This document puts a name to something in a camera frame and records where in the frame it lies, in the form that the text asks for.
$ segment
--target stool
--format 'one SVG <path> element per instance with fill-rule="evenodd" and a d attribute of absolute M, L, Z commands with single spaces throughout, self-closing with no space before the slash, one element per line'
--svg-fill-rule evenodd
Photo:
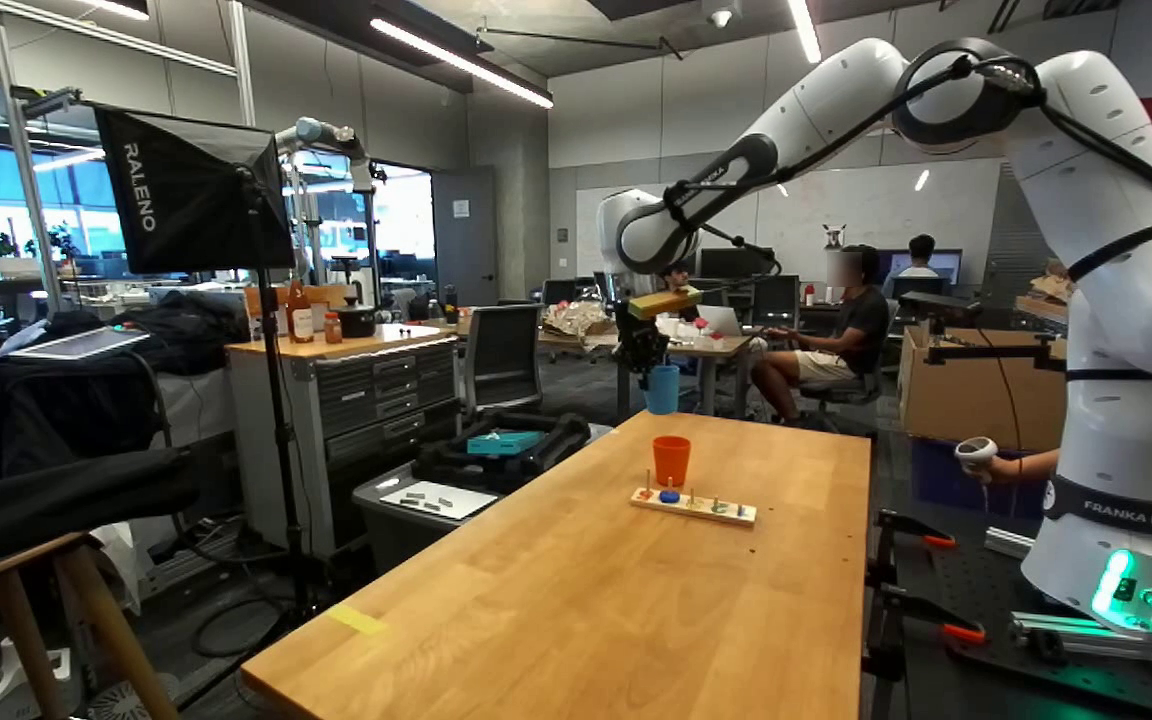
<path fill-rule="evenodd" d="M 116 594 L 99 581 L 96 549 L 82 531 L 45 541 L 38 549 L 23 549 L 23 552 L 0 561 L 0 618 L 4 618 L 4 633 L 14 634 L 14 644 L 20 651 L 20 664 L 23 664 L 27 687 L 41 704 L 41 716 L 65 720 L 54 661 L 48 661 L 41 623 L 38 623 L 33 605 L 23 594 L 23 583 L 20 583 L 20 566 L 38 562 L 38 561 L 54 561 L 55 581 L 65 586 L 65 601 L 77 601 L 85 606 L 88 623 L 108 644 L 108 661 L 136 687 L 146 713 L 155 720 L 176 720 L 176 704 L 160 687 L 140 639 L 131 634 L 129 618 L 126 618 L 126 606 L 116 605 Z"/>

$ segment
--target laptop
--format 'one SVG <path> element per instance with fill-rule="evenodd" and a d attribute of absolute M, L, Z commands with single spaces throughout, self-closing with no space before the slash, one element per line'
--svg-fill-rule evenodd
<path fill-rule="evenodd" d="M 742 317 L 731 302 L 697 302 L 697 310 L 718 334 L 742 334 Z"/>
<path fill-rule="evenodd" d="M 17 349 L 14 354 L 71 365 L 71 359 L 103 354 L 111 349 L 140 342 L 140 340 L 147 340 L 147 331 L 136 331 L 136 326 L 91 326 L 91 331 L 55 334 L 48 342 Z"/>

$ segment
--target gray cabinet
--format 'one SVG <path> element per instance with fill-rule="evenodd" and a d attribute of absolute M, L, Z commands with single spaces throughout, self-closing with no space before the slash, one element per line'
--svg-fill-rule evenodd
<path fill-rule="evenodd" d="M 275 549 L 289 542 L 268 372 L 262 350 L 230 350 L 245 473 L 245 516 Z M 286 354 L 294 488 L 303 552 L 334 561 L 369 541 L 354 488 L 415 454 L 425 435 L 455 429 L 452 340 L 399 349 Z"/>

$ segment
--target orange cup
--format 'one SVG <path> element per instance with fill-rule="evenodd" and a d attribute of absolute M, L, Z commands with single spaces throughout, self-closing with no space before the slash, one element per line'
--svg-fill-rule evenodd
<path fill-rule="evenodd" d="M 662 488 L 689 488 L 689 460 L 694 460 L 689 435 L 658 435 L 654 454 L 658 454 L 658 483 Z"/>

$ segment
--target green light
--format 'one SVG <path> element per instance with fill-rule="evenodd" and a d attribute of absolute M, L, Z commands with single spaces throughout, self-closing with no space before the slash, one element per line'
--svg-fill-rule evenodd
<path fill-rule="evenodd" d="M 1094 611 L 1096 615 L 1113 615 L 1107 605 L 1113 605 L 1113 591 L 1120 586 L 1120 581 L 1127 575 L 1132 566 L 1132 552 L 1113 552 L 1107 562 L 1103 562 L 1103 575 L 1096 583 L 1096 594 L 1094 594 Z"/>

